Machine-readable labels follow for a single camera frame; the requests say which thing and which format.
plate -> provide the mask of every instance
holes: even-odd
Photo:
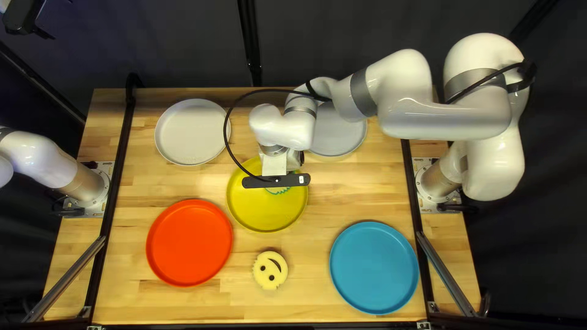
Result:
[[[367,121],[347,122],[332,102],[320,105],[316,111],[316,126],[310,151],[320,156],[344,156],[357,149],[367,135]]]
[[[204,200],[169,206],[151,226],[146,246],[155,275],[177,287],[192,287],[214,277],[231,249],[230,220]]]
[[[330,277],[342,298],[374,315],[397,311],[418,284],[416,254],[388,225],[366,221],[343,231],[330,251]]]
[[[261,160],[255,157],[242,164],[254,175],[261,175]],[[260,233],[272,233],[287,228],[296,221],[308,201],[308,186],[291,187],[282,194],[272,194],[264,188],[242,187],[246,174],[236,169],[228,180],[226,201],[232,216],[243,227]]]
[[[204,164],[224,150],[222,127],[225,116],[224,109],[209,100],[178,102],[165,110],[157,121],[155,146],[174,164]],[[226,132],[230,139],[230,121]]]

dark background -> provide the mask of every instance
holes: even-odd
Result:
[[[542,20],[527,19],[550,2]],[[539,67],[520,123],[526,171],[510,196],[473,202],[481,212],[465,217],[477,276],[494,315],[587,318],[587,2],[257,0],[256,13],[264,86],[340,79],[414,48],[441,87],[444,57],[459,39],[511,36]],[[51,0],[37,23],[56,40],[0,31],[0,41],[82,113],[94,88],[123,87],[131,71],[147,87],[251,85],[233,0]],[[4,60],[0,83],[0,124],[48,136],[75,156],[82,125]],[[0,189],[0,322],[17,321],[22,301],[41,297],[59,228],[47,215],[56,197],[19,175]]]

yellow plate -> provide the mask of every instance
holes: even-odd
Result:
[[[261,175],[259,157],[242,164],[254,175]],[[282,194],[272,194],[264,188],[244,189],[246,174],[236,169],[226,190],[226,201],[232,216],[245,228],[260,233],[282,230],[296,221],[308,201],[308,186],[291,187]]]

blue plate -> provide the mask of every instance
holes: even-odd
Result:
[[[356,309],[374,315],[403,307],[414,295],[416,254],[397,230],[367,221],[343,231],[330,251],[330,277]]]

sponge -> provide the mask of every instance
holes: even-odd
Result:
[[[253,277],[261,288],[275,290],[287,279],[288,264],[277,252],[262,252],[253,265]]]

